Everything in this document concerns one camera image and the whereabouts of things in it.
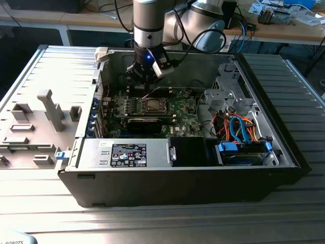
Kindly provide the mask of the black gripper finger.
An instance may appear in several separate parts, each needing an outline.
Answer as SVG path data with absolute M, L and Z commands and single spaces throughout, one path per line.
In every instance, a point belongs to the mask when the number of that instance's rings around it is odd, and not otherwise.
M 150 87 L 150 73 L 149 70 L 143 65 L 130 65 L 126 69 L 127 76 L 144 86 L 144 90 L 149 90 Z
M 162 78 L 158 78 L 157 76 L 152 76 L 148 78 L 148 90 L 152 89 L 152 87 L 156 87 L 157 84 L 162 80 Z

